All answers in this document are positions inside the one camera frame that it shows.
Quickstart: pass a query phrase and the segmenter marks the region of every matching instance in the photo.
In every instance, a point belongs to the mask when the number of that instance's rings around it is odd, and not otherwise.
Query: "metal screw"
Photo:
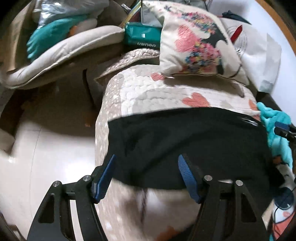
[[[91,179],[91,176],[90,175],[86,175],[83,177],[83,181],[87,182]]]
[[[235,181],[235,184],[238,185],[238,186],[242,186],[243,185],[243,182],[241,180],[236,180]]]
[[[204,179],[206,181],[211,181],[213,178],[210,175],[205,175]]]
[[[54,183],[52,184],[54,187],[57,187],[61,182],[60,181],[54,181]]]

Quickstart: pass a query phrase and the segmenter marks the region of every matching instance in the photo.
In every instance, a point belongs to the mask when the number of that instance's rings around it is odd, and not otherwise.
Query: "white tile floor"
[[[80,73],[57,81],[24,112],[11,154],[0,152],[0,210],[24,238],[55,180],[75,182],[94,169],[95,129],[84,126],[88,106]],[[83,240],[77,216],[73,225]]]

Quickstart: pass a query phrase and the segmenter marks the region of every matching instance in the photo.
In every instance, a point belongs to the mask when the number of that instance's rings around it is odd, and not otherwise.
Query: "teal towel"
[[[36,29],[27,43],[28,59],[33,62],[46,50],[64,40],[71,27],[86,20],[86,18],[87,15],[62,18]]]
[[[272,156],[281,155],[283,162],[287,163],[290,168],[293,167],[292,151],[287,139],[277,136],[274,133],[275,122],[291,124],[291,118],[283,111],[273,110],[266,107],[263,103],[257,103],[258,110],[261,111],[260,118],[267,131],[267,143],[271,150]]]

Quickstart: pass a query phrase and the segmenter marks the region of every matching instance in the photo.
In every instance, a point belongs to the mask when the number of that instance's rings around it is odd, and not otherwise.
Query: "floral pillow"
[[[160,68],[173,74],[214,75],[245,85],[248,78],[229,36],[215,15],[168,1],[143,1],[163,25]]]

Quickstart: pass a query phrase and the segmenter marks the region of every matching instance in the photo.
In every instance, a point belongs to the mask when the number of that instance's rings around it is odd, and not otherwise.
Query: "black cloth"
[[[242,180],[262,212],[272,200],[270,173],[273,186],[283,181],[271,164],[265,127],[244,114],[184,108],[122,117],[108,124],[105,161],[117,156],[113,177],[128,185],[186,188],[178,169],[178,156],[184,153],[205,175]]]
[[[238,20],[238,21],[241,21],[241,22],[250,24],[246,19],[244,19],[243,17],[241,17],[241,16],[233,13],[230,10],[228,12],[222,13],[222,17],[224,17],[224,18],[230,18],[230,19],[234,19],[234,20]]]

